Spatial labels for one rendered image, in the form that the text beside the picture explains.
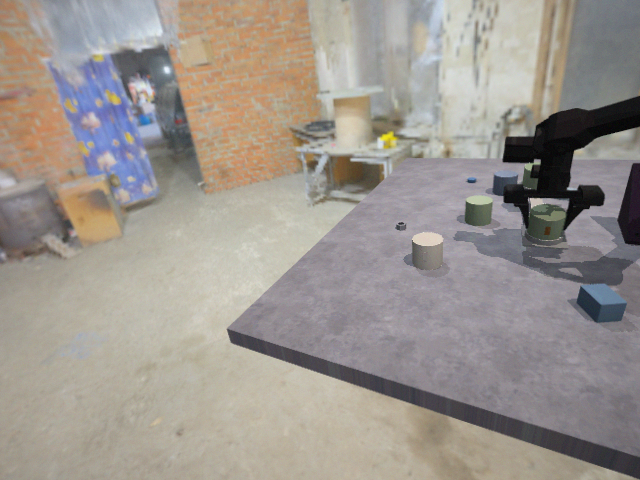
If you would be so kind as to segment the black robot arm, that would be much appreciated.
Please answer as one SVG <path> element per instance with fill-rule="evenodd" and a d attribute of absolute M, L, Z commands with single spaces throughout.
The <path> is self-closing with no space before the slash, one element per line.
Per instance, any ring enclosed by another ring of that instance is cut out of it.
<path fill-rule="evenodd" d="M 502 162 L 570 166 L 575 150 L 604 135 L 640 127 L 640 96 L 600 108 L 556 112 L 536 126 L 535 137 L 507 136 Z"/>

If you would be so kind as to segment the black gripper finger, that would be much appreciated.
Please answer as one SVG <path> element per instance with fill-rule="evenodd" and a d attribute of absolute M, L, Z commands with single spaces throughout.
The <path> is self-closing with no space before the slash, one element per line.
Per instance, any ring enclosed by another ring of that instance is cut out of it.
<path fill-rule="evenodd" d="M 528 229 L 528 225 L 529 225 L 529 203 L 527 200 L 527 204 L 516 204 L 514 203 L 515 207 L 519 207 L 522 215 L 523 215 L 523 219 L 524 219 L 524 223 L 525 223 L 525 227 L 526 229 Z"/>
<path fill-rule="evenodd" d="M 566 218 L 565 218 L 565 226 L 564 230 L 568 227 L 568 225 L 573 221 L 573 219 L 581 213 L 584 209 L 589 209 L 590 206 L 586 206 L 585 204 L 574 204 L 573 199 L 569 199 L 568 207 L 566 210 Z"/>

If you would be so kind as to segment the cream cylinder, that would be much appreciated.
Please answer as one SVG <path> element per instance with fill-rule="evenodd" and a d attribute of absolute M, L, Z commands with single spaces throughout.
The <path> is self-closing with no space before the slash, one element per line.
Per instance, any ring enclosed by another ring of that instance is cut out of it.
<path fill-rule="evenodd" d="M 435 270 L 443 264 L 443 242 L 436 233 L 419 233 L 412 238 L 412 263 L 422 270 Z"/>

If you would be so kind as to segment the white balance beam with square pans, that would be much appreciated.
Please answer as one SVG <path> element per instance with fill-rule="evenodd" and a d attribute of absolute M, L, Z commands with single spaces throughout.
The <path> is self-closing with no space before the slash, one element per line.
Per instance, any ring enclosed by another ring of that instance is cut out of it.
<path fill-rule="evenodd" d="M 530 207 L 543 204 L 542 198 L 529 198 Z M 525 227 L 524 219 L 523 224 L 521 225 L 521 233 L 522 233 L 522 244 L 524 247 L 536 247 L 536 248 L 550 248 L 550 249 L 568 249 L 568 245 L 565 238 L 565 231 L 563 231 L 562 237 L 556 240 L 541 240 L 530 236 L 527 233 L 527 229 Z"/>

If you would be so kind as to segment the blue rectangular block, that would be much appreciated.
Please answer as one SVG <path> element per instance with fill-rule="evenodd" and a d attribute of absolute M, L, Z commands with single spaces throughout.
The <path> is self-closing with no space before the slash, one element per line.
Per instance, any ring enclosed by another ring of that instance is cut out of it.
<path fill-rule="evenodd" d="M 595 322 L 621 321 L 627 301 L 606 284 L 580 286 L 576 304 Z"/>

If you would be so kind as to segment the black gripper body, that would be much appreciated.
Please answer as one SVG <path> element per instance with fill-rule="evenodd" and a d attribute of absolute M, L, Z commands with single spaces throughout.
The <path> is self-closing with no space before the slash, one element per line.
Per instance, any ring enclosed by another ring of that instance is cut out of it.
<path fill-rule="evenodd" d="M 527 204 L 528 198 L 567 198 L 574 204 L 602 206 L 605 193 L 599 185 L 579 185 L 577 190 L 567 190 L 570 166 L 540 164 L 537 189 L 524 189 L 523 184 L 506 184 L 504 203 Z"/>

